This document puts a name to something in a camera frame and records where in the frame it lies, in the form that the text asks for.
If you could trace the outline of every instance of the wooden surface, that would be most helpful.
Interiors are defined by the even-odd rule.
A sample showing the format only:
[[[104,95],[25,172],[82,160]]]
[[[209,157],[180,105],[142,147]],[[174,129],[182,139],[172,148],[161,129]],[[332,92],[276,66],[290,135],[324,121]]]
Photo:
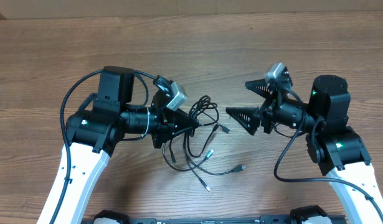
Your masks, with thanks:
[[[383,0],[0,0],[7,19],[383,10]]]
[[[225,114],[226,106],[263,103],[244,83],[262,78],[275,62],[288,66],[304,101],[318,75],[346,78],[349,124],[371,154],[383,196],[383,11],[0,21],[0,223],[38,219],[60,160],[62,98],[80,77],[105,65],[183,84],[189,97],[184,110],[202,95],[211,96],[231,133],[215,135],[209,144],[215,154],[204,167],[218,172],[246,164],[247,170],[201,174],[212,188],[208,193],[192,173],[170,169],[150,138],[121,143],[92,193],[86,217],[103,209],[131,217],[252,217],[316,204],[343,214],[328,184],[274,178],[275,161],[288,139],[261,129],[249,136]],[[98,77],[79,86],[66,117],[97,86]],[[149,80],[148,86],[154,93]],[[144,94],[136,82],[134,103]],[[210,131],[197,130],[194,151]],[[175,140],[184,165],[180,146]],[[303,138],[291,147],[280,175],[320,176]]]

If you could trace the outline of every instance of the wooden table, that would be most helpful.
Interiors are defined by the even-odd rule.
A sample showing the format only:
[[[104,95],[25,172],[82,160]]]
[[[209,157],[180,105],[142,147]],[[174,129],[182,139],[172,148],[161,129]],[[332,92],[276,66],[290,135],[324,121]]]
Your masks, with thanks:
[[[262,78],[275,62],[288,66],[304,101],[318,75],[346,78],[352,98],[349,124],[371,154],[383,196],[383,11],[0,21],[0,223],[38,219],[60,160],[62,98],[80,77],[105,65],[162,74],[183,84],[187,111],[202,95],[211,96],[231,133],[214,136],[209,149],[215,154],[204,167],[218,172],[246,164],[247,170],[200,173],[212,188],[207,192],[192,173],[170,169],[150,138],[120,143],[85,217],[103,209],[131,217],[252,217],[316,204],[343,214],[328,184],[274,178],[287,138],[261,129],[250,136],[225,113],[227,106],[263,103],[244,83]],[[147,82],[153,94],[156,88]],[[97,87],[98,77],[79,86],[66,117]],[[134,103],[144,96],[136,82]],[[197,130],[194,152],[210,131]],[[184,166],[181,140],[174,145]],[[291,147],[280,175],[320,176],[303,138]]]

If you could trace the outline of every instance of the robotic arm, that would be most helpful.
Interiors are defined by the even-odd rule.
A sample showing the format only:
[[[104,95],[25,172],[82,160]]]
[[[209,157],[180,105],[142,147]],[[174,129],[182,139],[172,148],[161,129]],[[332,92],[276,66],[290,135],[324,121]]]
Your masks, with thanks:
[[[190,118],[179,109],[187,96],[183,87],[176,82],[129,68],[107,66],[96,73],[100,72],[98,93],[92,93],[67,120],[71,166],[67,166],[67,150],[64,146],[57,176],[38,223],[82,221],[93,188],[118,142],[140,140],[150,134],[154,147],[160,148],[168,140],[201,125],[197,119]],[[148,89],[140,75],[152,78],[159,89],[151,107],[145,107]],[[143,105],[129,104],[135,77],[146,88],[147,97]],[[93,109],[85,110],[91,102]],[[142,135],[123,139],[126,133]],[[70,177],[61,200],[67,169],[70,169]]]
[[[259,126],[270,134],[276,130],[277,123],[297,129],[275,166],[275,177],[285,182],[327,181],[351,223],[383,223],[383,199],[371,157],[360,136],[346,126],[351,99],[346,80],[335,75],[320,75],[313,82],[307,104],[292,91],[292,85],[287,68],[276,63],[264,79],[245,83],[247,89],[265,98],[262,107],[226,108],[226,112],[251,135]],[[289,99],[289,94],[296,100]],[[311,160],[327,178],[284,179],[277,175],[282,157],[303,133],[308,133],[306,142]],[[302,219],[312,223],[308,220],[309,216]]]

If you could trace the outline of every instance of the table surface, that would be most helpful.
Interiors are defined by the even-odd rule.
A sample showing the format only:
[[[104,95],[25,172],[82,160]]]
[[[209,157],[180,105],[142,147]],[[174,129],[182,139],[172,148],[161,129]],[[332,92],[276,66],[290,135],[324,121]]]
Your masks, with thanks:
[[[59,108],[68,89],[105,65],[164,75],[181,83],[189,110],[202,95],[219,105],[215,154],[204,167],[214,172],[246,164],[241,173],[201,177],[176,172],[150,138],[120,143],[98,180],[85,217],[103,209],[131,217],[252,217],[319,205],[344,210],[326,183],[287,184],[273,176],[288,142],[259,129],[250,136],[225,113],[227,106],[260,106],[244,87],[275,62],[288,66],[294,90],[307,101],[318,75],[346,78],[349,124],[363,138],[383,196],[383,11],[237,14],[216,16],[105,17],[0,21],[0,223],[35,223],[57,173],[62,148]],[[147,80],[151,94],[156,88]],[[66,117],[91,92],[98,77],[70,97]],[[135,82],[133,102],[144,100]],[[281,128],[292,134],[289,128]],[[191,139],[200,151],[211,128]],[[181,140],[174,141],[182,161]],[[283,177],[319,177],[299,138],[280,166]]]

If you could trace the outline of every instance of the silver metal part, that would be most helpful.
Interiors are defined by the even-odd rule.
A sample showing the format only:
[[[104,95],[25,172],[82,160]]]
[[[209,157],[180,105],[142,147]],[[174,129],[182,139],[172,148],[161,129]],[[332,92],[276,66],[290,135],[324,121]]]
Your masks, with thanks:
[[[266,83],[268,83],[268,81],[271,79],[271,78],[274,78],[276,79],[277,76],[279,76],[285,69],[285,65],[282,64],[281,62],[279,63],[275,63],[271,69],[269,69],[269,71],[265,74],[265,81]]]
[[[166,108],[176,111],[187,100],[187,95],[183,86],[177,84],[176,82],[173,82],[171,87],[174,96]]]

